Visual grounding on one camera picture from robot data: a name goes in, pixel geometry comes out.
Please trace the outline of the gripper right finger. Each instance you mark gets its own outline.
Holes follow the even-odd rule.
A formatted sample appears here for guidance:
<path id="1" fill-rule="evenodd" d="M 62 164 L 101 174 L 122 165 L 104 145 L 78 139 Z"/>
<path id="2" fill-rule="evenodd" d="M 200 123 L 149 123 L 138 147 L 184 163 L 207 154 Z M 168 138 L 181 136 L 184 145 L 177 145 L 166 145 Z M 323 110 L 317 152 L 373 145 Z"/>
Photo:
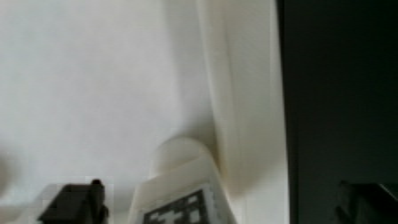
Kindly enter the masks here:
<path id="1" fill-rule="evenodd" d="M 333 224 L 398 224 L 398 183 L 339 183 Z"/>

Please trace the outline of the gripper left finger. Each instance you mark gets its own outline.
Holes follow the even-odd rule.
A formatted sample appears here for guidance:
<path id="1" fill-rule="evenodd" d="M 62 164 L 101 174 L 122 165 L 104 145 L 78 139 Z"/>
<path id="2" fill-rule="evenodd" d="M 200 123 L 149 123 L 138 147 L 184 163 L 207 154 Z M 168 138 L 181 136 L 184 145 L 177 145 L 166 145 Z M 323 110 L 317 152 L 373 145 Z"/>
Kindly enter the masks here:
<path id="1" fill-rule="evenodd" d="M 88 184 L 67 184 L 37 217 L 38 224 L 108 224 L 104 185 L 99 179 Z"/>

